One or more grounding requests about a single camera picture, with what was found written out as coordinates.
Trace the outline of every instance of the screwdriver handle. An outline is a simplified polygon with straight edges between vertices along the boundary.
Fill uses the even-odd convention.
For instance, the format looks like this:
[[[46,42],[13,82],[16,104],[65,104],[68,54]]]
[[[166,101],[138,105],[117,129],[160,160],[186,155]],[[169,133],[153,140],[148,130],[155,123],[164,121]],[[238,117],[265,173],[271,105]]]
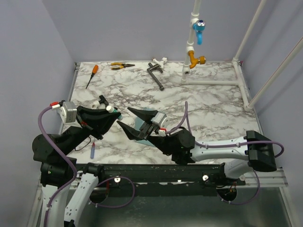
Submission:
[[[98,65],[95,65],[94,68],[93,68],[93,71],[91,72],[92,75],[95,75],[96,72],[98,71],[99,69],[99,66]]]

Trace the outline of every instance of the blue faucet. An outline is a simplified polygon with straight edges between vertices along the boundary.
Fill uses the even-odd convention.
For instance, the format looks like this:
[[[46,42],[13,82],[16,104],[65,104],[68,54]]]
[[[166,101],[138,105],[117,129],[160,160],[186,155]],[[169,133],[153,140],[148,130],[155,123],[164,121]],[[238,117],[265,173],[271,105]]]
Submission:
[[[203,20],[198,20],[197,22],[194,23],[193,29],[196,32],[197,44],[201,45],[202,44],[202,40],[203,40],[202,32],[205,29],[205,22]]]

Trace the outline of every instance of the gray wall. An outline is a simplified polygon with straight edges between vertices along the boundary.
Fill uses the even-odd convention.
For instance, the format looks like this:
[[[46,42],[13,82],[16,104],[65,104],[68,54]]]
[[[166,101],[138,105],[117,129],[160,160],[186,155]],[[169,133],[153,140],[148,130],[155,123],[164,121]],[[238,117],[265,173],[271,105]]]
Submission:
[[[0,226],[25,227],[40,175],[37,118],[67,97],[74,63],[40,0],[1,1],[0,21]],[[47,132],[58,132],[57,117],[46,114]]]
[[[257,42],[244,59],[244,74],[252,95],[264,85],[303,36],[302,0],[280,0]],[[264,134],[285,146],[278,158],[303,224],[303,51],[256,104]]]
[[[184,60],[194,0],[43,0],[75,61]],[[203,0],[197,55],[230,61],[259,0]]]

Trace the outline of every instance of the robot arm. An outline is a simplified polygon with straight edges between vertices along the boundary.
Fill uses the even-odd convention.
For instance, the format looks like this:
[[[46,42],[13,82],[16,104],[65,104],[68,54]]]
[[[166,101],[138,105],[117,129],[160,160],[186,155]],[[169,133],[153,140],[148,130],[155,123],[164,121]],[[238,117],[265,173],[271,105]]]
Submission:
[[[232,158],[224,164],[226,178],[237,179],[251,170],[261,172],[276,171],[275,156],[272,144],[246,144],[250,141],[269,140],[255,131],[247,131],[246,136],[232,140],[199,142],[186,129],[167,134],[168,118],[158,111],[145,111],[128,108],[144,120],[140,131],[118,122],[130,140],[148,140],[163,154],[179,165],[187,165],[206,159]]]

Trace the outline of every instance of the marble surface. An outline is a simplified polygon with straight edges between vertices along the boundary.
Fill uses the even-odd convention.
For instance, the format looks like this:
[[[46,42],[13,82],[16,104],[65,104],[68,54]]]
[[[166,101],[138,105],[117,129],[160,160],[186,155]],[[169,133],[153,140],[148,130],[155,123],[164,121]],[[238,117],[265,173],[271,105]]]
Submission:
[[[169,129],[177,125],[188,101],[189,120],[197,141],[226,140],[245,135],[246,130],[259,131],[254,112],[245,112],[241,93],[236,86],[180,85],[182,63],[168,62],[161,74],[154,74],[165,87],[159,91],[146,69],[148,62],[130,62],[134,67],[111,70],[108,62],[83,62],[75,82],[71,101],[76,105],[90,107],[99,95],[123,115],[123,122],[134,126],[135,115],[127,107],[153,108],[166,112],[170,117]],[[94,65],[99,70],[85,89]],[[231,63],[207,63],[198,65],[188,76],[190,79],[234,80]],[[87,143],[84,141],[78,148]],[[90,159],[91,144],[70,157],[77,163],[104,164],[174,164],[171,157],[157,148],[130,141],[122,128],[114,123],[103,140],[96,141],[94,159]],[[199,164],[221,163],[224,159],[211,159]]]

